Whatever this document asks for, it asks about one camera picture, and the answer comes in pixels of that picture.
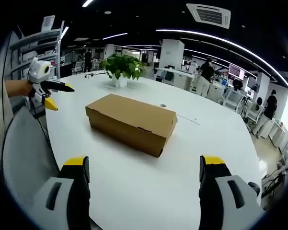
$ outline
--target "air conditioning vent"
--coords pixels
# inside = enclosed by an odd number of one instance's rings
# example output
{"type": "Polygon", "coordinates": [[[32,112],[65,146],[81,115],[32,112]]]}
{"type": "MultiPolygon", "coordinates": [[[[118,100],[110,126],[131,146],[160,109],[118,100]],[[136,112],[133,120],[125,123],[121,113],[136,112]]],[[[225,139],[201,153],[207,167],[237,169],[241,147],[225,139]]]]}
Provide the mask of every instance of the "air conditioning vent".
{"type": "Polygon", "coordinates": [[[188,3],[187,8],[196,22],[207,23],[229,29],[231,12],[229,10],[201,4],[188,3]]]}

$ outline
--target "computer monitor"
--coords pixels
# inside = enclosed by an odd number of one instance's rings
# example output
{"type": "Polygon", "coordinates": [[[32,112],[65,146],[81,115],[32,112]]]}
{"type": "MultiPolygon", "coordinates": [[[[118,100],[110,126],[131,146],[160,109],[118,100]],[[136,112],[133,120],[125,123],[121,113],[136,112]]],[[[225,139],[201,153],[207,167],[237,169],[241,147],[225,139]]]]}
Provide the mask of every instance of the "computer monitor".
{"type": "Polygon", "coordinates": [[[249,77],[247,86],[253,91],[259,92],[260,83],[256,81],[255,79],[253,79],[252,77],[249,77]]]}
{"type": "Polygon", "coordinates": [[[238,68],[237,66],[234,66],[234,65],[229,65],[229,72],[228,74],[234,76],[235,78],[237,79],[240,79],[240,80],[244,80],[244,74],[245,74],[245,71],[238,68]]]}

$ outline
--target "white flower pot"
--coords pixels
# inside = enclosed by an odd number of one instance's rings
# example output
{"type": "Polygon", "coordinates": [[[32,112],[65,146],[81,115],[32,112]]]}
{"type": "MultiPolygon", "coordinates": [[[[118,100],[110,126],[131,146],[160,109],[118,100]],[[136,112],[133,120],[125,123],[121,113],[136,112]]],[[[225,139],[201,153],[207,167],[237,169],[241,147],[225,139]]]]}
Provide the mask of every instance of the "white flower pot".
{"type": "Polygon", "coordinates": [[[115,75],[113,74],[112,83],[117,88],[125,87],[128,83],[128,78],[125,78],[123,74],[121,73],[119,79],[117,79],[115,75]]]}

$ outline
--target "box lid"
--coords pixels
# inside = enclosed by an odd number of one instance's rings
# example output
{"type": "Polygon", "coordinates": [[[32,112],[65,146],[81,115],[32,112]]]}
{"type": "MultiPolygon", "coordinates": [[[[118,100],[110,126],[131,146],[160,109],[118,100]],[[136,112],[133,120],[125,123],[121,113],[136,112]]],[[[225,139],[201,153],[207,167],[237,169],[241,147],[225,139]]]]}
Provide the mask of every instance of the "box lid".
{"type": "Polygon", "coordinates": [[[165,138],[170,136],[172,124],[176,121],[173,111],[115,94],[109,94],[86,107],[165,138]]]}

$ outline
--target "round table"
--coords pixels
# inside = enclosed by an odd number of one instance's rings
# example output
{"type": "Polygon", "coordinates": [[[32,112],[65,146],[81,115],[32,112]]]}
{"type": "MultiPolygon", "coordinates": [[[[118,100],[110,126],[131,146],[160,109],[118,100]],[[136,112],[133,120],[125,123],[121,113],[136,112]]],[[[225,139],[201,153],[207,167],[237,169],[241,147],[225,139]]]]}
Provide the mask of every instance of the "round table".
{"type": "Polygon", "coordinates": [[[199,156],[221,157],[230,172],[261,185],[259,160],[240,115],[191,92],[140,78],[115,88],[106,74],[61,79],[75,92],[52,93],[46,111],[54,156],[61,168],[86,155],[90,217],[103,230],[194,230],[200,223],[199,156]],[[163,153],[154,158],[91,128],[85,106],[109,93],[177,113],[163,153]]]}

